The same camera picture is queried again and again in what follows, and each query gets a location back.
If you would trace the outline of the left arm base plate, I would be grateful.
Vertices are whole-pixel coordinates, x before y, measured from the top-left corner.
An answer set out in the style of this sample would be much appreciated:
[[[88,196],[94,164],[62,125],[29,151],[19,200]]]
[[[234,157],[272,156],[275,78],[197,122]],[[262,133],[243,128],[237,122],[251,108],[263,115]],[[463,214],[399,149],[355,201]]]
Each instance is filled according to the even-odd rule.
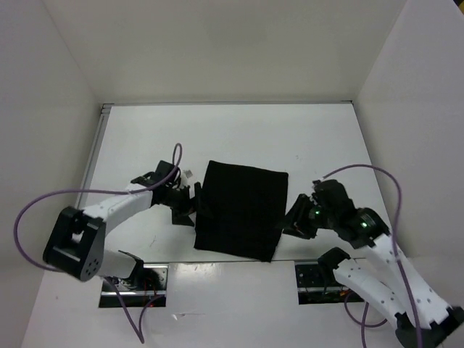
[[[165,307],[167,302],[167,265],[148,265],[135,280],[112,277],[103,280],[99,308],[121,308],[115,289],[128,308]]]

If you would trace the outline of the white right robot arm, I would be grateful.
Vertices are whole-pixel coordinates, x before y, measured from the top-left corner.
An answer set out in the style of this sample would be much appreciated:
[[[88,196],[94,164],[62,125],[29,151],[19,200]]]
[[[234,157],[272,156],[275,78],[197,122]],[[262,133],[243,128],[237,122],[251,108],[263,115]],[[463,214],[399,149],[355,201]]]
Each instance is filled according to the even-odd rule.
[[[334,247],[318,258],[318,277],[326,285],[348,287],[372,305],[393,326],[403,347],[437,347],[463,325],[463,309],[425,282],[372,209],[356,208],[349,198],[300,194],[278,228],[301,239],[332,230],[362,252],[372,270]]]

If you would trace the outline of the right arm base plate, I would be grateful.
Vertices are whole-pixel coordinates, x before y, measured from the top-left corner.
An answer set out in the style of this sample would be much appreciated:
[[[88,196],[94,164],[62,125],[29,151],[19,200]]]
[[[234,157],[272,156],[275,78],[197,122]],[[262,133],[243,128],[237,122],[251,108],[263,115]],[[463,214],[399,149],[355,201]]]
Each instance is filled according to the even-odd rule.
[[[316,262],[296,262],[294,265],[299,305],[342,303],[351,290],[323,275]]]

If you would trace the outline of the black skirt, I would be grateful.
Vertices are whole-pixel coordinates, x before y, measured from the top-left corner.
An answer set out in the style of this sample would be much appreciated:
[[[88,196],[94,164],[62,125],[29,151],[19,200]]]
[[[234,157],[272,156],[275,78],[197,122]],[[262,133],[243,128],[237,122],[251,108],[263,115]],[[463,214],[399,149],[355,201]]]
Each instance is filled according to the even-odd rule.
[[[209,161],[196,214],[194,248],[271,262],[281,238],[289,174]]]

